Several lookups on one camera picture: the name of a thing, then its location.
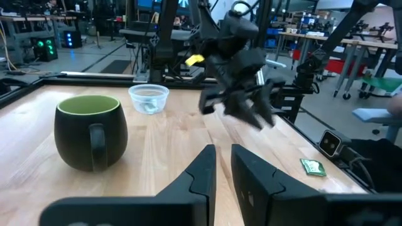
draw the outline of green tea bag packet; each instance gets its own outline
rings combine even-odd
[[[301,164],[304,167],[304,170],[306,171],[307,175],[313,175],[313,176],[326,176],[326,172],[322,164],[318,161],[315,160],[309,160],[309,159],[300,159]]]

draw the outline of floor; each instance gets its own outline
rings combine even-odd
[[[132,53],[126,48],[124,40],[109,41],[108,37],[100,40],[101,48],[98,48],[93,41],[79,49],[58,50],[58,60],[48,63],[41,63],[35,68],[42,71],[71,71],[71,72],[101,72],[114,60],[134,59]],[[269,76],[281,76],[289,81],[293,80],[295,71],[290,70],[291,59],[281,56],[278,60],[287,65],[287,68],[270,69]],[[377,124],[365,124],[352,115],[356,108],[385,108],[389,99],[371,97],[367,100],[358,98],[357,90],[361,83],[355,82],[350,90],[352,98],[344,100],[343,90],[338,97],[333,98],[337,77],[329,78],[320,83],[319,94],[306,95],[302,102],[302,112],[296,120],[298,126],[313,141],[318,142],[322,133],[326,129],[336,129],[347,137],[357,139],[380,139],[385,136],[386,129]],[[374,135],[371,131],[380,129],[379,135]],[[396,144],[402,145],[402,137],[397,139]]]

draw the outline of mug handle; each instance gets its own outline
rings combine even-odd
[[[89,126],[92,167],[94,171],[104,171],[107,168],[106,139],[103,125],[100,123]]]

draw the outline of wooden tabletop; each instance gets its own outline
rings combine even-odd
[[[301,34],[293,34],[293,33],[287,33],[287,32],[279,32],[281,35],[287,35],[287,36],[295,36],[295,37],[301,37],[301,38],[309,38],[309,39],[314,39],[314,40],[327,40],[328,37],[323,37],[323,36],[317,36],[317,35],[301,35]],[[361,41],[361,40],[350,40],[350,39],[343,39],[341,43],[347,43],[351,45],[361,45],[361,46],[370,46],[370,47],[377,47],[377,48],[390,48],[390,49],[398,49],[398,46],[395,44],[390,44],[390,43],[381,43],[381,42],[375,42],[375,41]]]
[[[103,173],[72,169],[58,155],[53,118],[74,95],[118,98],[126,115],[127,150]],[[364,193],[279,117],[261,132],[217,112],[201,116],[200,91],[171,90],[165,110],[148,116],[133,109],[125,88],[44,86],[0,110],[0,222],[34,225],[51,202],[67,196],[153,196],[172,182],[207,144],[217,148],[215,225],[243,225],[231,172],[231,145],[239,143],[316,189]],[[300,158],[320,161],[327,177],[307,176]]]
[[[41,15],[41,16],[28,16],[26,20],[28,21],[45,21],[46,19],[77,19],[75,16],[48,16],[48,15]],[[11,22],[18,22],[18,21],[25,21],[24,17],[16,17],[16,16],[0,16],[0,21],[11,21]]]

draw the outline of dark green mug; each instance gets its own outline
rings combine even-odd
[[[82,171],[106,170],[127,147],[127,124],[120,101],[105,95],[82,95],[59,103],[55,141],[69,166]]]

